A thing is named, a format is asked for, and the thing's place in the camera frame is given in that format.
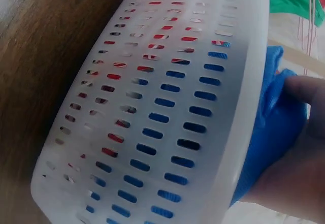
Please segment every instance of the oval hole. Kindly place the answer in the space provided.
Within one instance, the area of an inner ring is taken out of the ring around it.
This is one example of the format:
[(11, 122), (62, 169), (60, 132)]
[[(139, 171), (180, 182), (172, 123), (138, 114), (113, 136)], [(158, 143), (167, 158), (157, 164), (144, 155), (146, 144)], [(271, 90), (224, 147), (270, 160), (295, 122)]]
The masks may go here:
[(137, 112), (137, 109), (132, 106), (121, 106), (120, 109), (122, 111), (125, 111), (127, 113), (135, 114)]
[(187, 168), (193, 168), (194, 167), (194, 162), (191, 161), (190, 159), (182, 158), (179, 156), (172, 156), (171, 162), (183, 167)]
[(90, 110), (90, 111), (89, 111), (89, 114), (90, 114), (91, 116), (95, 116), (97, 113), (99, 113), (99, 112), (96, 111), (96, 110)]
[(86, 93), (79, 93), (78, 97), (85, 99), (85, 98), (87, 98), (87, 94)]
[(120, 32), (111, 32), (110, 35), (111, 36), (120, 36), (121, 33)]
[(124, 44), (125, 45), (130, 45), (130, 46), (133, 46), (133, 47), (137, 47), (138, 46), (138, 43), (136, 43), (136, 42), (125, 42)]
[(83, 80), (83, 81), (81, 81), (81, 85), (86, 86), (86, 87), (92, 87), (93, 84), (90, 81)]
[(148, 54), (144, 54), (143, 59), (145, 60), (159, 60), (160, 57), (156, 56), (156, 55), (148, 55)]
[(131, 203), (136, 203), (137, 202), (137, 197), (123, 191), (123, 190), (119, 190), (117, 192), (117, 195), (119, 195), (121, 198), (130, 201)]
[(102, 86), (102, 90), (106, 91), (106, 92), (114, 92), (115, 88), (112, 86), (108, 86), (108, 85), (103, 85)]
[(130, 37), (137, 37), (137, 38), (140, 38), (140, 37), (142, 37), (143, 36), (143, 34), (141, 34), (141, 33), (132, 33), (132, 34), (130, 34)]
[(169, 77), (174, 77), (174, 78), (184, 78), (185, 77), (185, 73), (180, 73), (180, 72), (176, 72), (176, 71), (167, 71), (166, 75)]
[(97, 185), (106, 187), (106, 182), (103, 179), (96, 177), (95, 175), (91, 175), (90, 179), (92, 179)]
[(72, 109), (77, 110), (77, 111), (79, 111), (79, 110), (81, 109), (81, 106), (78, 105), (78, 104), (76, 104), (76, 103), (71, 103), (71, 104), (70, 104), (70, 107), (71, 107)]
[(228, 37), (233, 36), (232, 33), (227, 32), (227, 31), (223, 31), (223, 30), (216, 30), (215, 34), (216, 35), (221, 35), (221, 36), (228, 36)]
[(155, 138), (155, 139), (162, 139), (163, 138), (163, 134), (158, 132), (158, 131), (155, 131), (155, 130), (152, 130), (152, 129), (147, 129), (147, 128), (144, 128), (142, 130), (142, 133), (148, 137), (152, 137), (152, 138)]
[(113, 158), (117, 158), (117, 155), (118, 155), (117, 152), (115, 152), (112, 149), (108, 149), (108, 148), (102, 148), (102, 153), (109, 155)]
[(59, 144), (59, 145), (64, 144), (64, 141), (61, 140), (61, 139), (55, 139), (55, 142), (56, 142), (57, 144)]
[(159, 122), (162, 122), (162, 123), (169, 122), (169, 117), (163, 116), (163, 115), (160, 115), (160, 114), (157, 114), (157, 113), (150, 113), (149, 114), (149, 118), (151, 120), (159, 121)]
[(164, 20), (166, 21), (177, 21), (177, 17), (165, 17)]
[(128, 210), (118, 206), (118, 205), (112, 205), (112, 210), (114, 210), (115, 212), (119, 213), (120, 215), (122, 216), (125, 216), (125, 217), (130, 217), (131, 214)]
[(163, 90), (170, 91), (170, 92), (179, 92), (180, 91), (180, 87), (170, 85), (170, 84), (162, 84), (160, 86), (160, 88)]
[(166, 200), (175, 202), (175, 203), (178, 203), (181, 201), (181, 197), (179, 195), (173, 194), (173, 193), (165, 191), (165, 190), (159, 190), (157, 194), (158, 194), (158, 196), (160, 196)]
[(166, 209), (162, 209), (162, 208), (154, 206), (154, 205), (151, 206), (151, 211), (153, 213), (156, 213), (156, 214), (161, 215), (163, 217), (166, 217), (168, 219), (170, 219), (170, 218), (172, 218), (174, 216), (174, 214), (171, 211), (166, 210)]
[(103, 171), (107, 172), (107, 173), (111, 173), (112, 172), (112, 168), (102, 162), (96, 162), (96, 166), (100, 169), (102, 169)]
[(119, 136), (117, 134), (108, 134), (108, 138), (117, 142), (117, 143), (123, 143), (124, 138), (122, 136)]
[(113, 66), (116, 68), (126, 68), (126, 64), (121, 62), (114, 62)]
[(130, 165), (144, 172), (149, 172), (150, 166), (136, 159), (130, 160)]
[(187, 185), (188, 181), (185, 177), (181, 177), (172, 173), (165, 173), (164, 178), (168, 181), (177, 183), (179, 185)]
[(169, 35), (154, 35), (153, 36), (154, 39), (168, 39)]
[(107, 99), (103, 99), (103, 98), (97, 97), (95, 99), (95, 102), (98, 103), (98, 104), (106, 104), (107, 103)]
[(151, 148), (147, 145), (144, 144), (137, 144), (136, 149), (138, 151), (141, 151), (143, 153), (149, 154), (149, 155), (156, 155), (157, 154), (157, 150), (155, 150), (154, 148)]
[(66, 135), (69, 135), (71, 133), (71, 130), (68, 129), (68, 128), (66, 128), (66, 127), (64, 127), (64, 126), (61, 126), (60, 127), (60, 130), (61, 130), (61, 132), (63, 132)]
[(223, 66), (214, 65), (214, 64), (204, 64), (204, 68), (208, 69), (208, 70), (218, 71), (218, 72), (223, 72), (224, 71)]
[(171, 30), (172, 28), (173, 28), (173, 26), (165, 25), (161, 29), (162, 30)]
[(125, 24), (116, 24), (114, 25), (114, 27), (125, 27), (126, 25)]
[(145, 86), (148, 84), (148, 81), (145, 79), (141, 79), (141, 78), (134, 78), (134, 79), (132, 79), (132, 83)]
[(153, 68), (145, 67), (145, 66), (139, 66), (137, 69), (138, 69), (138, 71), (146, 72), (146, 73), (152, 73), (154, 71)]
[(201, 77), (199, 79), (199, 81), (201, 83), (211, 84), (211, 85), (215, 85), (215, 86), (220, 86), (220, 84), (221, 84), (220, 80), (219, 79), (215, 79), (215, 78)]
[(164, 49), (164, 45), (155, 45), (155, 44), (150, 44), (150, 45), (148, 45), (148, 48), (149, 49), (157, 49), (157, 50), (162, 50), (162, 49)]
[(192, 31), (192, 32), (195, 32), (195, 33), (202, 32), (202, 29), (198, 28), (198, 27), (186, 27), (185, 30), (186, 31)]
[(88, 211), (90, 213), (95, 213), (95, 209), (93, 207), (91, 207), (90, 205), (86, 206), (86, 211)]
[(68, 176), (67, 174), (64, 174), (64, 175), (63, 175), (63, 178), (64, 178), (66, 181), (68, 181), (69, 183), (71, 183), (71, 184), (75, 183), (75, 181), (73, 180), (73, 178), (70, 177), (70, 176)]
[(217, 96), (213, 93), (203, 92), (203, 91), (195, 91), (194, 96), (200, 99), (208, 100), (208, 101), (216, 101)]
[(115, 41), (104, 41), (105, 45), (114, 45)]
[(207, 131), (205, 126), (192, 123), (192, 122), (184, 123), (183, 128), (200, 134), (203, 134)]
[(125, 175), (123, 180), (135, 187), (143, 187), (143, 181), (129, 175)]
[(198, 18), (191, 18), (189, 21), (190, 22), (196, 22), (196, 23), (201, 23), (202, 22), (202, 20), (198, 19)]
[(189, 54), (194, 53), (194, 49), (192, 49), (192, 48), (180, 48), (177, 51), (178, 52), (183, 52), (183, 53), (189, 53)]
[(120, 224), (120, 223), (118, 223), (117, 221), (114, 221), (113, 219), (110, 219), (110, 218), (107, 218), (107, 219), (106, 219), (106, 223), (107, 223), (107, 224)]
[(213, 45), (220, 46), (220, 47), (225, 47), (225, 48), (230, 48), (230, 43), (222, 40), (213, 40), (211, 42)]
[(172, 5), (183, 5), (185, 2), (172, 2)]
[(172, 63), (180, 64), (180, 65), (188, 65), (189, 64), (189, 60), (183, 60), (183, 59), (173, 58), (172, 59)]
[(189, 112), (200, 115), (200, 116), (207, 116), (210, 117), (212, 115), (212, 111), (209, 109), (205, 109), (202, 107), (197, 107), (197, 106), (191, 106), (189, 108)]
[(132, 91), (126, 92), (126, 96), (137, 100), (140, 100), (142, 98), (142, 94)]
[(107, 78), (114, 79), (114, 80), (119, 80), (121, 78), (120, 75), (117, 74), (107, 74)]
[(93, 60), (92, 61), (93, 64), (97, 64), (97, 65), (101, 65), (101, 64), (104, 64), (104, 62), (102, 60)]
[(181, 41), (194, 42), (194, 41), (196, 41), (196, 40), (198, 40), (198, 39), (195, 38), (195, 37), (182, 37), (182, 38), (181, 38)]
[(199, 150), (200, 149), (200, 144), (191, 140), (187, 139), (179, 139), (177, 140), (177, 145), (186, 149), (191, 149), (191, 150)]
[(75, 122), (76, 121), (76, 119), (71, 115), (65, 115), (65, 119), (70, 121), (70, 122)]
[(89, 191), (89, 196), (94, 199), (94, 200), (100, 200), (101, 199), (101, 196), (93, 191)]
[(79, 167), (76, 167), (76, 166), (72, 165), (71, 163), (68, 163), (68, 166), (71, 167), (76, 172), (80, 172), (80, 168)]
[(131, 126), (131, 123), (129, 123), (128, 121), (122, 120), (122, 119), (118, 119), (115, 122), (116, 125), (124, 127), (126, 129), (128, 129)]
[(166, 107), (174, 107), (175, 106), (175, 102), (165, 100), (165, 99), (162, 99), (162, 98), (156, 98), (154, 102), (157, 105), (160, 105), (160, 106), (166, 106)]
[(224, 59), (224, 60), (228, 59), (228, 55), (221, 52), (208, 52), (208, 56), (213, 58)]

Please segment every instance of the white plastic basket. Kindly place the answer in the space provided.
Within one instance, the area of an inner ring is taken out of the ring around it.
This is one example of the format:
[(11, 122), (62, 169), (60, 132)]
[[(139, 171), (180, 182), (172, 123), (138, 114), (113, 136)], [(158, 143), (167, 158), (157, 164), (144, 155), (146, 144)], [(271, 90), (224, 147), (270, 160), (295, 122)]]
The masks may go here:
[(124, 0), (31, 183), (52, 223), (219, 223), (262, 85), (269, 0)]

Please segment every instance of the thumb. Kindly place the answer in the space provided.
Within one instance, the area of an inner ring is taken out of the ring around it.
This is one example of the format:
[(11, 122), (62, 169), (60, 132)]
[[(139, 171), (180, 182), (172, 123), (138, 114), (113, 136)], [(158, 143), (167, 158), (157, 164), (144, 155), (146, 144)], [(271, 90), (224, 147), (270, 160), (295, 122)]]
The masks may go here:
[(311, 105), (307, 134), (325, 138), (325, 80), (306, 76), (292, 76), (285, 82), (285, 90), (298, 100)]
[(311, 105), (316, 92), (325, 86), (325, 81), (306, 76), (291, 76), (285, 81), (284, 88), (293, 97)]

